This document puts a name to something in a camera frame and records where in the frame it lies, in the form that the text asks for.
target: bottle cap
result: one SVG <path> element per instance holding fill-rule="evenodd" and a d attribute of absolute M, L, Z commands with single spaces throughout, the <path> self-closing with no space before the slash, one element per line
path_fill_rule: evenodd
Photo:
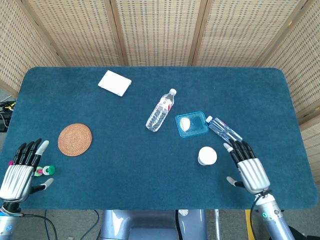
<path fill-rule="evenodd" d="M 174 88 L 171 88 L 169 92 L 173 93 L 173 96 L 177 94 L 177 91 Z"/>
<path fill-rule="evenodd" d="M 205 121 L 206 121 L 207 123 L 210 123 L 212 119 L 213 119 L 212 116 L 208 116 Z"/>
<path fill-rule="evenodd" d="M 204 146 L 200 149 L 198 155 L 198 162 L 199 164 L 205 165 L 212 165 L 217 161 L 217 153 L 216 151 L 209 146 Z"/>

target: black cable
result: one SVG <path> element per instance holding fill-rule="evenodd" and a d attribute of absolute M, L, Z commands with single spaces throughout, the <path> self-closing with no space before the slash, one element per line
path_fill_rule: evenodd
<path fill-rule="evenodd" d="M 0 108 L 3 112 L 11 113 L 12 114 L 12 110 L 15 108 L 15 101 L 3 101 L 0 102 Z"/>
<path fill-rule="evenodd" d="M 6 120 L 5 120 L 4 116 L 2 115 L 2 113 L 0 113 L 0 116 L 1 116 L 1 118 L 3 120 L 3 125 L 8 129 L 9 126 L 6 124 Z"/>
<path fill-rule="evenodd" d="M 53 228 L 55 240 L 58 240 L 56 227 L 49 218 L 47 218 L 45 216 L 41 216 L 41 215 L 35 215 L 35 214 L 23 214 L 23 217 L 24 218 L 40 218 L 40 219 L 44 219 L 44 220 L 48 221 Z"/>
<path fill-rule="evenodd" d="M 253 225 L 253 222 L 252 222 L 252 212 L 253 212 L 253 210 L 254 210 L 254 208 L 255 208 L 255 205 L 256 205 L 257 202 L 259 201 L 259 199 L 260 199 L 261 197 L 264 197 L 264 196 L 270 194 L 270 193 L 271 193 L 271 190 L 267 190 L 267 191 L 265 191 L 265 192 L 260 193 L 260 196 L 258 196 L 258 197 L 256 198 L 256 200 L 254 200 L 254 202 L 253 202 L 253 204 L 252 204 L 252 206 L 251 206 L 251 209 L 250 209 L 250 226 L 251 226 L 252 235 L 253 235 L 253 239 L 254 239 L 254 240 L 257 240 L 257 238 L 256 238 L 255 230 L 254 230 L 254 225 Z"/>
<path fill-rule="evenodd" d="M 44 217 L 47 217 L 47 209 L 44 210 Z M 45 226 L 45 232 L 46 232 L 46 236 L 48 237 L 48 240 L 50 240 L 50 236 L 49 236 L 49 232 L 48 232 L 48 227 L 47 227 L 47 221 L 44 220 L 44 226 Z"/>
<path fill-rule="evenodd" d="M 181 228 L 180 228 L 180 224 L 179 224 L 179 210 L 175 210 L 175 226 L 176 226 L 176 230 L 179 235 L 179 240 L 183 240 Z"/>
<path fill-rule="evenodd" d="M 99 231 L 99 233 L 98 233 L 98 236 L 96 236 L 96 239 L 95 239 L 95 240 L 99 240 L 100 235 L 101 235 L 101 228 L 100 228 L 100 231 Z"/>
<path fill-rule="evenodd" d="M 84 237 L 85 237 L 88 233 L 90 233 L 90 231 L 91 231 L 91 230 L 98 224 L 98 222 L 99 222 L 99 219 L 100 219 L 99 213 L 97 212 L 97 210 L 93 210 L 93 211 L 95 211 L 95 213 L 96 213 L 96 215 L 98 216 L 98 218 L 97 218 L 97 220 L 95 221 L 95 223 L 93 224 L 93 226 L 90 227 L 89 230 L 86 231 L 86 232 L 83 234 L 83 236 L 80 238 L 80 240 L 83 240 Z"/>

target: woven room divider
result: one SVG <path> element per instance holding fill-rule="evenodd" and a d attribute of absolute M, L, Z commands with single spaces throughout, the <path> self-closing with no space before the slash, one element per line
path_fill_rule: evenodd
<path fill-rule="evenodd" d="M 319 181 L 320 139 L 310 135 L 320 123 L 319 9 L 320 0 L 2 0 L 0 86 L 17 96 L 35 66 L 276 67 Z"/>

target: white paper cup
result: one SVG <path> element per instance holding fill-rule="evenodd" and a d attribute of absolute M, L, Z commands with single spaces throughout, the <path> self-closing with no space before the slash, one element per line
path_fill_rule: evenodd
<path fill-rule="evenodd" d="M 217 161 L 217 153 L 216 151 L 209 146 L 204 146 L 200 149 L 198 155 L 198 162 L 199 164 L 205 165 L 212 165 Z"/>

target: bottle label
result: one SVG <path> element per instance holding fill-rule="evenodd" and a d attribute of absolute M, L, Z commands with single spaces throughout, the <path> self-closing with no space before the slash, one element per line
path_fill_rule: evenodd
<path fill-rule="evenodd" d="M 172 102 L 170 99 L 167 99 L 165 97 L 162 97 L 158 103 L 159 106 L 163 107 L 164 109 L 167 109 L 168 112 L 170 111 L 172 107 Z"/>

